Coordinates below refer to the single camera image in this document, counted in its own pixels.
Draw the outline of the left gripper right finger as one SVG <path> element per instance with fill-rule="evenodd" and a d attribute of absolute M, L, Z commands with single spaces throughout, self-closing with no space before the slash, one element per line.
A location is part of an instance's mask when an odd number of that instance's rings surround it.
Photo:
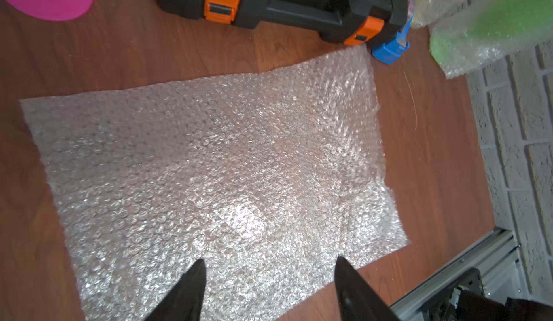
<path fill-rule="evenodd" d="M 334 284 L 342 321 L 400 320 L 343 256 L 336 259 Z"/>

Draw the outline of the bubble wrap stack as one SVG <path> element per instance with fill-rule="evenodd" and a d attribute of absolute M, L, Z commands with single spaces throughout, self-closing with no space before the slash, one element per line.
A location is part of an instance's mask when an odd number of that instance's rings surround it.
<path fill-rule="evenodd" d="M 21 106 L 88 320 L 144 319 L 197 259 L 203 320 L 276 320 L 408 244 L 364 47 Z"/>

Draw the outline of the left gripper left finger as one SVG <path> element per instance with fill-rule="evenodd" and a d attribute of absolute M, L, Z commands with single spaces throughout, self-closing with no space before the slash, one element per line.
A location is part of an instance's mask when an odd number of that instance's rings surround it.
<path fill-rule="evenodd" d="M 203 259 L 198 259 L 181 275 L 146 321 L 199 321 L 201 318 L 207 271 Z"/>

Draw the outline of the green plastic wine glass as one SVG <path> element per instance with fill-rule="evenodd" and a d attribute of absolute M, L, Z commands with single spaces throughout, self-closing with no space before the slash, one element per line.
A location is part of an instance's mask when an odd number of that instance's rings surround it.
<path fill-rule="evenodd" d="M 552 0 L 483 0 L 434 26 L 430 52 L 443 63 L 496 44 L 534 40 L 552 31 Z"/>

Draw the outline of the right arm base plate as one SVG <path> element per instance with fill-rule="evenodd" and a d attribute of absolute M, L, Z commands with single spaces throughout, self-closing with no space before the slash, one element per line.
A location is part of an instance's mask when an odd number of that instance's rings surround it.
<path fill-rule="evenodd" d="M 434 294 L 421 308 L 424 320 L 459 320 L 457 307 L 462 292 L 485 296 L 480 271 L 470 268 Z"/>

